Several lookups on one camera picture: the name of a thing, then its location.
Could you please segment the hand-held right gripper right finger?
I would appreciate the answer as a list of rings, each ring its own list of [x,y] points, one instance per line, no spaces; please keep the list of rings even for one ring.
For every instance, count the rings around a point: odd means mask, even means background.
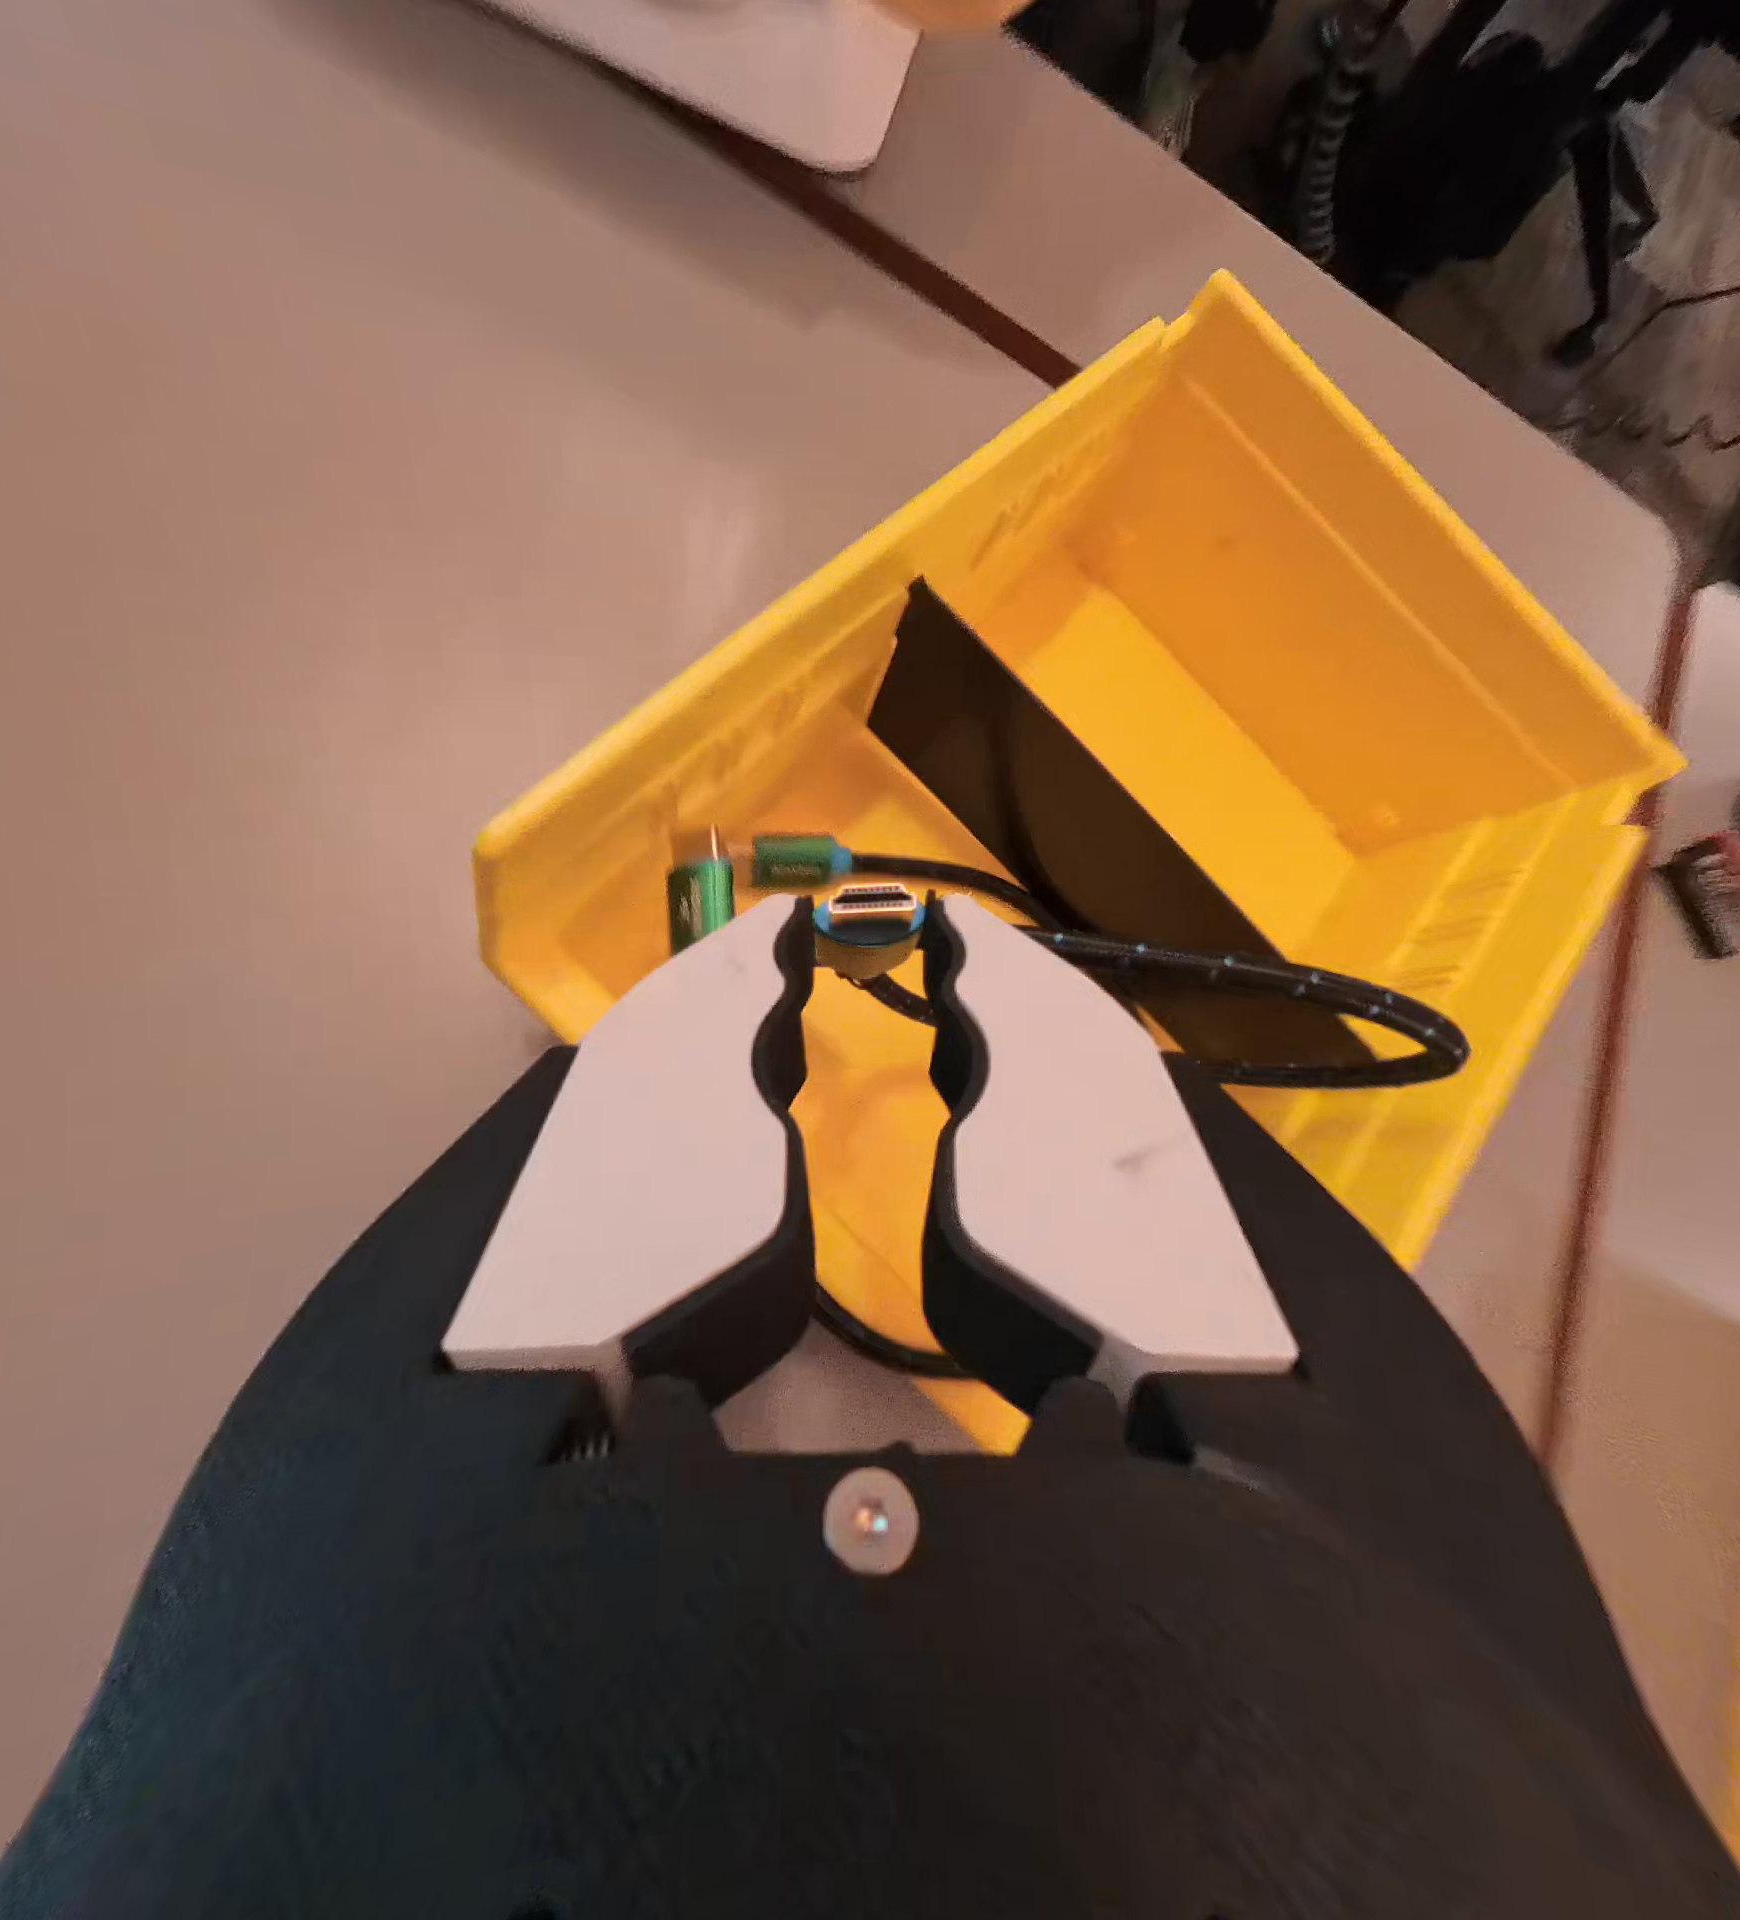
[[[922,1305],[937,1345],[1035,1414],[1083,1380],[1295,1380],[1295,1334],[1164,1048],[983,904],[922,930],[934,1014]]]

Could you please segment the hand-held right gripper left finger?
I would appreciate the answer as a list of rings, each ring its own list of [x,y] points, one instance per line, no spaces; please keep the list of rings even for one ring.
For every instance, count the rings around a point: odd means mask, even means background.
[[[454,1372],[573,1372],[606,1406],[723,1406],[807,1330],[811,902],[765,897],[647,975],[572,1048],[444,1334]]]

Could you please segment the green usb adapter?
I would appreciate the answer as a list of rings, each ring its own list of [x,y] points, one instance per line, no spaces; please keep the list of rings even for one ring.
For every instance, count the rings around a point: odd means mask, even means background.
[[[737,920],[737,859],[723,828],[682,828],[662,880],[668,953],[677,957]]]

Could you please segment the black divider plate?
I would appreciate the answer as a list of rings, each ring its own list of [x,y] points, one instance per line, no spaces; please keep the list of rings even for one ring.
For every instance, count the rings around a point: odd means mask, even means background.
[[[1051,931],[1295,966],[922,576],[865,728],[980,843],[987,872],[1046,908]],[[1164,966],[1122,981],[1202,1064],[1374,1064],[1344,1014],[1288,991],[1192,986]]]

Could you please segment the small red and black box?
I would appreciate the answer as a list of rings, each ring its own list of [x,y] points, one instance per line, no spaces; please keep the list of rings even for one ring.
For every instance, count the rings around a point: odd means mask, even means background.
[[[1703,961],[1740,957],[1740,834],[1695,837],[1651,875]]]

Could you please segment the white document stand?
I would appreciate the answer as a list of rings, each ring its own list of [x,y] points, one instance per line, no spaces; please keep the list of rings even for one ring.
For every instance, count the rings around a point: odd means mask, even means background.
[[[880,2],[494,9],[826,175],[875,162],[922,41]]]

